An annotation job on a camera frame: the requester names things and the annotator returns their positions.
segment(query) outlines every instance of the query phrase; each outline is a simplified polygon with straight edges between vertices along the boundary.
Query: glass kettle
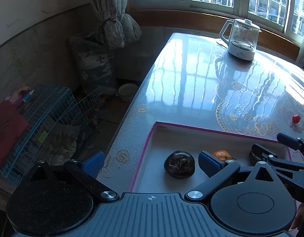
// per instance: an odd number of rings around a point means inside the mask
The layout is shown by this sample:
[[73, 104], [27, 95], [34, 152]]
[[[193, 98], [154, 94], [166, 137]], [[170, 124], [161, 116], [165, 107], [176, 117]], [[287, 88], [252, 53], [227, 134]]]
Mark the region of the glass kettle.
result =
[[[232, 24], [229, 39], [224, 37], [227, 27]], [[219, 37], [228, 45], [228, 52], [232, 55], [252, 61], [261, 29], [248, 19], [227, 20], [222, 27]]]

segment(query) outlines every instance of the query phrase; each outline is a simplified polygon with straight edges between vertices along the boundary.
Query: orange fruit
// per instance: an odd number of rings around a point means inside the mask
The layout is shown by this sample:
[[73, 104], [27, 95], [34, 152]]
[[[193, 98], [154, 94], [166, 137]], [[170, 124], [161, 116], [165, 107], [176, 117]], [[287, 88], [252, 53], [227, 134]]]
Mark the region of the orange fruit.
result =
[[231, 160], [232, 156], [225, 150], [216, 151], [212, 154], [217, 159], [220, 159], [221, 161]]

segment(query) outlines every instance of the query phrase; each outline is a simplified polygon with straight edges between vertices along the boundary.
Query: hand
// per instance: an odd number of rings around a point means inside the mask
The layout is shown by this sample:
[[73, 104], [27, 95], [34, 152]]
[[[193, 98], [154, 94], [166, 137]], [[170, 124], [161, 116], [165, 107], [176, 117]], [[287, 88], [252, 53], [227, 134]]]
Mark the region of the hand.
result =
[[300, 225], [302, 218], [304, 219], [304, 203], [299, 205], [295, 219], [292, 222], [291, 229], [297, 228]]

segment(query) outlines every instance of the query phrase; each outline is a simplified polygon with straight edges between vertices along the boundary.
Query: kettle base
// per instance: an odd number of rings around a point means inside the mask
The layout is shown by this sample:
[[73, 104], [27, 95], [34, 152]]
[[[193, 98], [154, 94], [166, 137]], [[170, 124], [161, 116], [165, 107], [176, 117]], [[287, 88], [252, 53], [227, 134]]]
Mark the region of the kettle base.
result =
[[238, 46], [234, 45], [232, 42], [230, 42], [228, 45], [228, 52], [231, 53], [232, 55], [234, 55], [240, 59], [246, 60], [246, 61], [254, 60], [255, 49], [254, 50], [244, 50], [244, 49], [241, 49]]

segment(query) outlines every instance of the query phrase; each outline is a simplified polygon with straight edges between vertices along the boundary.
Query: wire cage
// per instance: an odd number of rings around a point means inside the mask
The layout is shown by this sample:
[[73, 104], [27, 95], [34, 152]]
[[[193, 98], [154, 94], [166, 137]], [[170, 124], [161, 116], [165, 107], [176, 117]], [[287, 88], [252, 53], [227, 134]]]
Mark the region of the wire cage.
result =
[[1, 174], [18, 185], [38, 160], [52, 164], [55, 157], [57, 163], [76, 157], [102, 123], [103, 112], [100, 87], [78, 103], [69, 88], [37, 85], [19, 110], [30, 127], [12, 148]]

